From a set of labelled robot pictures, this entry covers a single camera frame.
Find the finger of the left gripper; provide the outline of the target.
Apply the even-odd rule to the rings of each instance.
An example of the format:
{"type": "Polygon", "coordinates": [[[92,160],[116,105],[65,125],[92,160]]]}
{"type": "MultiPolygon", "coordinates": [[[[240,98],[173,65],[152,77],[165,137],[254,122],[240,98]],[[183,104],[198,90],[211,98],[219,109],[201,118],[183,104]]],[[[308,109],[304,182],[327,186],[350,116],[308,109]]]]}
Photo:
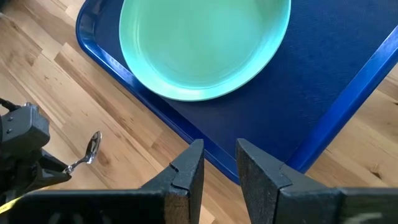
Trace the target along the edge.
{"type": "Polygon", "coordinates": [[[48,169],[39,169],[36,172],[33,181],[28,185],[27,191],[35,191],[51,185],[67,182],[70,179],[71,175],[63,172],[57,172],[48,169]]]}
{"type": "Polygon", "coordinates": [[[63,172],[68,167],[64,162],[44,149],[40,150],[39,164],[44,169],[54,170],[56,172],[63,172]]]}

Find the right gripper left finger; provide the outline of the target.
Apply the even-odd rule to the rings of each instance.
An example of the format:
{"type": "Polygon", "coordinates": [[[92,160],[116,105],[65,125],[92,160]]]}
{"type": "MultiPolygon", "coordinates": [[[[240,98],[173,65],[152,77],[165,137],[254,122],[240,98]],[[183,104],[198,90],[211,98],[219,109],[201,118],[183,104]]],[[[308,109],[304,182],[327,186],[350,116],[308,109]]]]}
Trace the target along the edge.
{"type": "Polygon", "coordinates": [[[203,181],[197,139],[138,189],[36,191],[6,212],[6,223],[198,223],[203,181]]]}

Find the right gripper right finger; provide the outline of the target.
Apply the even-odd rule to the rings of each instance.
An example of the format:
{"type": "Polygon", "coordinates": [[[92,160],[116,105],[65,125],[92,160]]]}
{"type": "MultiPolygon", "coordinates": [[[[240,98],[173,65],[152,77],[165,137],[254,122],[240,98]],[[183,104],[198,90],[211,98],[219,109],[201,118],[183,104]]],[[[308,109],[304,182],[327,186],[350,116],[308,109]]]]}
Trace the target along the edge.
{"type": "Polygon", "coordinates": [[[396,188],[327,187],[245,139],[236,163],[252,223],[397,224],[396,188]]]}

